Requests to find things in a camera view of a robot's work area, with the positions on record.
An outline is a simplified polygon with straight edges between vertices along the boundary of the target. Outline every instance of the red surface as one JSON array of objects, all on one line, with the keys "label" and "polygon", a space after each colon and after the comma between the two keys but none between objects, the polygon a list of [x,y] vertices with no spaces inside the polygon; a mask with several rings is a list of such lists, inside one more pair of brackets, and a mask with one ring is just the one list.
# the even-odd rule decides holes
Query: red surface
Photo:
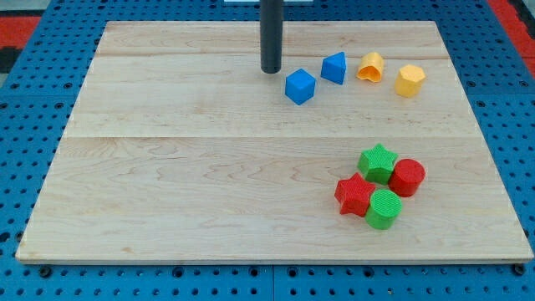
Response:
[{"label": "red surface", "polygon": [[413,196],[425,178],[425,169],[420,162],[403,159],[394,166],[388,187],[398,196]]},{"label": "red surface", "polygon": [[527,33],[526,24],[518,18],[517,10],[507,0],[488,0],[488,3],[535,77],[535,40]]},{"label": "red surface", "polygon": [[340,214],[353,213],[364,217],[375,185],[362,178],[359,173],[350,179],[338,181],[334,196],[340,203]]},{"label": "red surface", "polygon": [[24,48],[41,17],[0,17],[0,48]]}]

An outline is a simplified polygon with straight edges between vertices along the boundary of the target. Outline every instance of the red cylinder block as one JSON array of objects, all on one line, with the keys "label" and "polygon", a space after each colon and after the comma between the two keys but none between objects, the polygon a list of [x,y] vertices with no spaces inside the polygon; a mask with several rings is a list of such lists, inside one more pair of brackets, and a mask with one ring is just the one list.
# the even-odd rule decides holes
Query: red cylinder block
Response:
[{"label": "red cylinder block", "polygon": [[416,193],[424,178],[425,169],[420,162],[403,159],[395,164],[388,187],[398,196],[412,196]]}]

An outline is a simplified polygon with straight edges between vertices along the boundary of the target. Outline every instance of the yellow block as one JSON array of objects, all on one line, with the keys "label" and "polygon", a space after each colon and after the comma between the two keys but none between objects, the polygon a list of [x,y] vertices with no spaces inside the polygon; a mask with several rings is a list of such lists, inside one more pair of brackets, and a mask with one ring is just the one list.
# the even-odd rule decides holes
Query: yellow block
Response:
[{"label": "yellow block", "polygon": [[424,83],[424,70],[411,64],[400,68],[397,79],[395,79],[395,92],[404,97],[412,97],[420,92]]},{"label": "yellow block", "polygon": [[368,79],[374,83],[381,81],[383,77],[383,68],[385,67],[385,61],[380,54],[373,52],[366,54],[360,60],[360,66],[357,71],[358,79]]}]

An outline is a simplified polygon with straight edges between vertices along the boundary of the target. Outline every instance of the green cylinder block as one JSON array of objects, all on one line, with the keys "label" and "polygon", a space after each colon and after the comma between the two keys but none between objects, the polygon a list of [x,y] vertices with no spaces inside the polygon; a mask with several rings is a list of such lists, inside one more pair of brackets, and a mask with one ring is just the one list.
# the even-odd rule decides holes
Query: green cylinder block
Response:
[{"label": "green cylinder block", "polygon": [[400,197],[394,192],[379,189],[371,195],[365,220],[375,229],[386,230],[392,227],[402,207]]}]

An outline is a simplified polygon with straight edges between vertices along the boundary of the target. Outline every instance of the wooden plank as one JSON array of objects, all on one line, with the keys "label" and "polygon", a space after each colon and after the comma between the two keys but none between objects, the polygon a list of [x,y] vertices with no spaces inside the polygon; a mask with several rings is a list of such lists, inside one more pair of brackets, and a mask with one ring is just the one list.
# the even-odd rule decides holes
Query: wooden plank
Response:
[{"label": "wooden plank", "polygon": [[[515,263],[533,257],[434,23],[109,23],[17,257],[59,264]],[[380,49],[383,82],[354,78]],[[284,76],[344,50],[343,86],[297,107]],[[414,99],[396,70],[428,75]],[[385,232],[341,216],[337,180],[384,143],[427,169]]]}]

